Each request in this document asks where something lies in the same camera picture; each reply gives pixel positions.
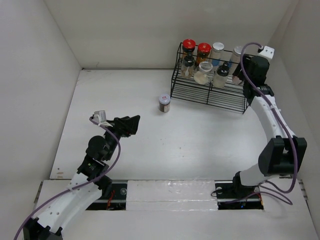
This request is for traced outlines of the white lid brown sauce jar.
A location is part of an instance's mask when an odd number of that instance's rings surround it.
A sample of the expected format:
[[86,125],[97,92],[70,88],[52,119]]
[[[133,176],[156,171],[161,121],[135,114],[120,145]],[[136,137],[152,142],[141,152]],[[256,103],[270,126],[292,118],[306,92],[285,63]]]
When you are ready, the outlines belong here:
[[232,76],[232,82],[235,84],[235,85],[240,85],[242,83],[242,80],[239,79],[238,76]]

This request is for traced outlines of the black cap white powder bottle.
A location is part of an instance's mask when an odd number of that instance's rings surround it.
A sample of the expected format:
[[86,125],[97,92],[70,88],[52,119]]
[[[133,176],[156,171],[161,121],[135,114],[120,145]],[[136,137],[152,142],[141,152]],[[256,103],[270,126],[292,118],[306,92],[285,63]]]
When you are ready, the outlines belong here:
[[227,82],[229,72],[230,72],[229,63],[225,61],[222,65],[220,65],[217,68],[212,80],[212,85],[215,88],[223,88]]

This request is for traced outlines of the silver lid bead bottle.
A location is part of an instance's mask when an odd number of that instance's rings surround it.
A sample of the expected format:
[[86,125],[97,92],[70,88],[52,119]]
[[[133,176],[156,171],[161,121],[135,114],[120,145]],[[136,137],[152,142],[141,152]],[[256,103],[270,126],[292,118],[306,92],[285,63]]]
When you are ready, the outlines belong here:
[[242,50],[243,50],[243,46],[236,46],[233,49],[233,52],[232,52],[230,59],[229,59],[229,74],[230,75],[232,75],[234,73],[238,64],[240,63]]
[[213,69],[216,70],[219,67],[221,55],[224,51],[224,44],[221,42],[214,42],[212,44],[212,50],[210,57],[212,58],[211,64]]

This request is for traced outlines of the clear glass jar silver rim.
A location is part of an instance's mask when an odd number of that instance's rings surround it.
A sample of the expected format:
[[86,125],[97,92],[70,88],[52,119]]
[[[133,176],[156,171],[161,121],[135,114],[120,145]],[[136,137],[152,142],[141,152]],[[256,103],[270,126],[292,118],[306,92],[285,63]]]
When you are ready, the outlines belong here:
[[202,61],[194,71],[193,78],[197,84],[206,85],[212,80],[213,65],[209,61]]

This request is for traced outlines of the white lid dark sauce jar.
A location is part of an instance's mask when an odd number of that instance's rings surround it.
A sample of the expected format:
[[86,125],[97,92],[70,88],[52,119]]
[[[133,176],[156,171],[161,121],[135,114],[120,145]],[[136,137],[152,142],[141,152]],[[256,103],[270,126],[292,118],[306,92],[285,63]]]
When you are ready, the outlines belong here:
[[168,94],[161,94],[158,99],[159,110],[167,113],[170,110],[171,97]]

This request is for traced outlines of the red lid sauce jar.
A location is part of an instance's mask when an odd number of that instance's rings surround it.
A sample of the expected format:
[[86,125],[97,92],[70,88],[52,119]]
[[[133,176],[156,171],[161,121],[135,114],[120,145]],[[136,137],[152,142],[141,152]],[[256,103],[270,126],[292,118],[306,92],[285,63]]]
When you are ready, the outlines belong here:
[[207,60],[207,58],[211,53],[211,49],[212,49],[211,45],[206,42],[202,42],[198,44],[195,66],[198,66],[201,62],[204,62]]
[[182,42],[183,54],[188,54],[188,53],[193,54],[195,48],[196,48],[196,42],[193,39],[188,38],[188,39],[183,40],[183,42]]

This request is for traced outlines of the black cap beige spice bottle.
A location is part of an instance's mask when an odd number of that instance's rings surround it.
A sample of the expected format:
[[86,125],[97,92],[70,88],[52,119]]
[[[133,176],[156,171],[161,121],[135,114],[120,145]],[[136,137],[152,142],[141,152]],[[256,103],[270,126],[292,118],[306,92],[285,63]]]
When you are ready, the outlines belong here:
[[181,62],[180,74],[184,78],[190,78],[194,72],[195,59],[191,52],[187,53]]

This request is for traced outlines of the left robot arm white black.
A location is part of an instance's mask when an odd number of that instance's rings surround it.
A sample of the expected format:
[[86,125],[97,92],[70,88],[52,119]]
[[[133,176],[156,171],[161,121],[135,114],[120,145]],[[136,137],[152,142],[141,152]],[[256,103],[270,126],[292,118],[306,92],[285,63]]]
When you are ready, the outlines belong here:
[[37,207],[22,223],[20,230],[25,240],[61,240],[66,228],[94,201],[107,198],[113,181],[107,176],[115,166],[106,162],[114,152],[121,153],[120,140],[135,135],[140,115],[101,120],[97,114],[90,122],[104,130],[93,136],[85,157],[66,189]]

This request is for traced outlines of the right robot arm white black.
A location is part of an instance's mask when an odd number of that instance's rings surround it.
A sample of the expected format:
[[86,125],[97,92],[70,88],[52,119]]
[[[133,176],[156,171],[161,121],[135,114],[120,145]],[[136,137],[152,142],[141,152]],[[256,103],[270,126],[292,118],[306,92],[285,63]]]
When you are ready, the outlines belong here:
[[232,179],[231,191],[238,198],[251,194],[262,183],[276,176],[292,176],[292,191],[307,149],[307,141],[288,127],[277,107],[275,94],[266,81],[269,61],[262,56],[244,54],[233,76],[243,81],[243,95],[259,118],[267,144],[257,164],[239,171]]

